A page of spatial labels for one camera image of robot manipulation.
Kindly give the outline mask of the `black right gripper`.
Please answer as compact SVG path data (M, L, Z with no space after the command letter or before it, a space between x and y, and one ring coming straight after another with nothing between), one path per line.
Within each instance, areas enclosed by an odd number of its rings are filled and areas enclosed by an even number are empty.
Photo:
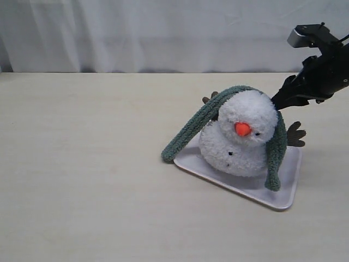
M275 108L309 105L308 99L320 102L348 86L348 44L302 62L298 75L288 76L272 97Z

